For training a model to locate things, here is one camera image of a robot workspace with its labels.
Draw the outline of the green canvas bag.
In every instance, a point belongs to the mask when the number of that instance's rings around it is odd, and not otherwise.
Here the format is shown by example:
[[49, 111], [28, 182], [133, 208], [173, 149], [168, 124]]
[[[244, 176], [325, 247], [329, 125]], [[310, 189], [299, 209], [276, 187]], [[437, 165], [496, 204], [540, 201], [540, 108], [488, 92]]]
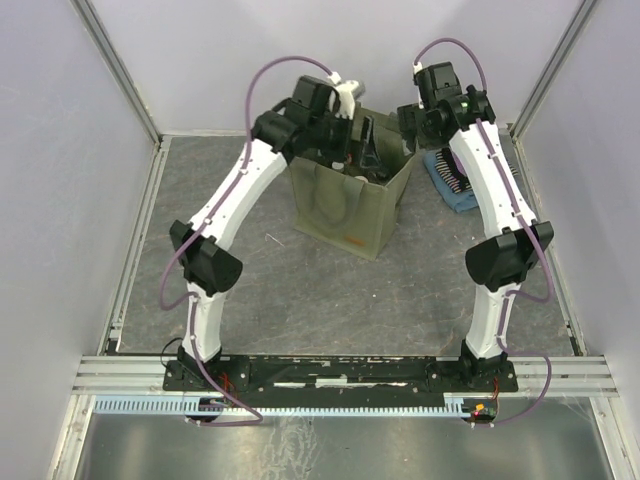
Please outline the green canvas bag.
[[[340, 170], [316, 150], [294, 159], [289, 171], [297, 217], [295, 228], [367, 260], [374, 260], [391, 238], [414, 165], [414, 153], [399, 131], [397, 114], [358, 106], [356, 115], [375, 121], [381, 168], [358, 164], [360, 140]], [[364, 175], [372, 183], [354, 177]]]

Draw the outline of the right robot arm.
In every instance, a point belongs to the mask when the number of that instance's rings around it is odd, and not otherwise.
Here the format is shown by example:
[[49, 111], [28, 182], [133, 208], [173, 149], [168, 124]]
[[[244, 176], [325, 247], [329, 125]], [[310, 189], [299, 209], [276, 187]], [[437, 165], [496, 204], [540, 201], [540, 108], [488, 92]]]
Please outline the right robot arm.
[[476, 285], [473, 317], [456, 362], [438, 362], [431, 374], [472, 391], [508, 385], [515, 372], [506, 352], [506, 329], [516, 296], [554, 237], [528, 206], [502, 150], [486, 91], [463, 88], [449, 62], [413, 66], [419, 100], [399, 108], [400, 128], [418, 146], [439, 146], [461, 165], [476, 198], [484, 241], [465, 254]]

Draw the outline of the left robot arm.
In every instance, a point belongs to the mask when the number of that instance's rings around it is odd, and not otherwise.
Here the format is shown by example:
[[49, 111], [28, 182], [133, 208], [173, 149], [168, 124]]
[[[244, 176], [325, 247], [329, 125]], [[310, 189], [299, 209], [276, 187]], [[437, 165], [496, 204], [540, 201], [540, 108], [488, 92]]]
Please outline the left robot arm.
[[242, 262], [229, 249], [248, 213], [291, 161], [316, 150], [327, 164], [347, 157], [359, 98], [365, 86], [332, 74], [300, 77], [293, 94], [259, 115], [230, 172], [207, 203], [170, 237], [183, 269], [189, 320], [182, 350], [192, 358], [186, 378], [199, 390], [215, 387], [221, 368], [220, 329], [227, 292]]

